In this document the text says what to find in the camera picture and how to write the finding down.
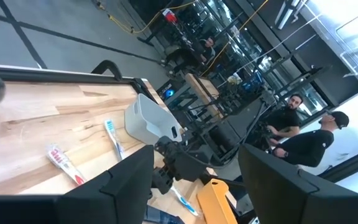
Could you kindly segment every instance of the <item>wooden table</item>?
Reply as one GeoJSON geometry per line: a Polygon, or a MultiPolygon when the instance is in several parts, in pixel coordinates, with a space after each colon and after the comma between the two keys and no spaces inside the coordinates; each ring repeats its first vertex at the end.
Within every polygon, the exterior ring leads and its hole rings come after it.
{"type": "MultiPolygon", "coordinates": [[[[158,94],[145,82],[158,103],[158,94]]],[[[124,129],[124,110],[137,94],[129,85],[6,83],[0,103],[0,194],[64,194],[75,183],[46,156],[57,144],[88,180],[117,164],[103,121],[112,119],[127,155],[144,146],[124,129]]],[[[155,166],[162,166],[155,152],[155,166]]],[[[175,182],[175,187],[200,211],[196,193],[201,181],[175,182]]],[[[149,205],[178,215],[186,223],[205,223],[194,217],[173,193],[154,190],[149,205]]]]}
{"type": "MultiPolygon", "coordinates": [[[[211,97],[209,97],[208,94],[203,90],[203,88],[197,82],[197,80],[193,74],[190,74],[190,73],[186,74],[185,80],[187,83],[189,83],[189,85],[192,87],[192,89],[194,89],[195,93],[198,95],[198,97],[201,99],[201,101],[204,104],[207,105],[212,100],[214,100],[214,99],[211,99],[211,97]]],[[[211,81],[209,81],[208,79],[205,79],[205,78],[200,78],[200,77],[199,77],[199,80],[205,86],[205,88],[208,90],[208,92],[211,94],[211,96],[213,96],[215,98],[217,98],[219,96],[218,90],[211,83],[211,81]]],[[[215,105],[207,106],[207,110],[211,113],[212,117],[215,118],[215,117],[219,116],[220,118],[223,118],[223,114],[221,114],[221,112],[218,110],[218,107],[216,107],[215,105]]]]}

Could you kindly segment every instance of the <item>concrete floor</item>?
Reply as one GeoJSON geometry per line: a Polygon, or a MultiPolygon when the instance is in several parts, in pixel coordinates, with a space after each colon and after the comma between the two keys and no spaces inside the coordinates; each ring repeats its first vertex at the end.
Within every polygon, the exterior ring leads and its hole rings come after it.
{"type": "MultiPolygon", "coordinates": [[[[143,23],[135,15],[127,0],[105,2],[108,11],[120,21],[129,21],[135,29],[139,29],[139,26],[143,27],[143,23]]],[[[136,36],[122,31],[108,19],[106,12],[97,9],[91,0],[5,0],[5,3],[17,21],[154,60],[162,58],[162,54],[159,53],[162,52],[161,50],[143,44],[136,39],[136,36]]],[[[0,15],[5,16],[1,8],[0,15]]],[[[50,69],[90,72],[99,62],[108,59],[118,64],[124,76],[147,78],[154,88],[159,88],[168,81],[165,69],[155,62],[34,30],[23,29],[23,31],[50,69]]],[[[1,21],[0,64],[38,67],[13,26],[1,21]]]]}

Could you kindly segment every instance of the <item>man in black shirt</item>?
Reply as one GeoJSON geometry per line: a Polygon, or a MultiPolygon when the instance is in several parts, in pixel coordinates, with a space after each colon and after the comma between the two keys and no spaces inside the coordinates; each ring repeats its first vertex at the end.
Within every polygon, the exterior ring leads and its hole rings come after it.
{"type": "Polygon", "coordinates": [[[341,111],[335,111],[323,116],[319,123],[319,130],[298,134],[278,144],[273,155],[294,165],[317,167],[325,150],[334,142],[333,132],[346,127],[349,117],[341,111]]]}
{"type": "MultiPolygon", "coordinates": [[[[260,123],[267,125],[267,128],[274,135],[274,139],[270,139],[270,144],[275,144],[278,139],[290,138],[299,133],[300,119],[296,109],[298,109],[302,102],[303,98],[301,95],[294,94],[288,99],[286,106],[273,111],[267,117],[260,120],[260,123]]],[[[270,147],[267,140],[261,136],[261,130],[257,129],[250,132],[246,143],[262,150],[270,147]]]]}
{"type": "MultiPolygon", "coordinates": [[[[204,63],[208,63],[215,57],[215,50],[213,49],[214,40],[212,37],[208,37],[206,40],[200,40],[200,44],[203,46],[203,52],[198,52],[200,53],[200,58],[204,63]]],[[[170,75],[178,73],[180,70],[186,68],[187,66],[197,67],[200,62],[193,54],[194,52],[192,52],[190,49],[177,49],[176,51],[167,55],[165,60],[162,60],[162,66],[166,66],[171,60],[176,60],[181,57],[183,62],[174,67],[172,71],[169,71],[170,75]]]]}

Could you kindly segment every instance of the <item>baseball cap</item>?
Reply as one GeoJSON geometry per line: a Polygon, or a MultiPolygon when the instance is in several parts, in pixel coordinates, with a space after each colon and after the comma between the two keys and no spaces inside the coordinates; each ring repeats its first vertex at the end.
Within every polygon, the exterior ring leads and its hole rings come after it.
{"type": "Polygon", "coordinates": [[[335,118],[335,123],[339,129],[347,127],[349,124],[349,117],[342,111],[328,112],[328,114],[335,118]]]}

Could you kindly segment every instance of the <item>white plastic container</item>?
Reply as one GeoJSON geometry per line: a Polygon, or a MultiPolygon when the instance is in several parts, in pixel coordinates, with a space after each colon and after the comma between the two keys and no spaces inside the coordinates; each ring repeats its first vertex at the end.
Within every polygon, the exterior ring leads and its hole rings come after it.
{"type": "Polygon", "coordinates": [[[162,136],[181,141],[180,125],[175,117],[143,94],[125,110],[125,130],[145,144],[154,145],[162,136]]]}

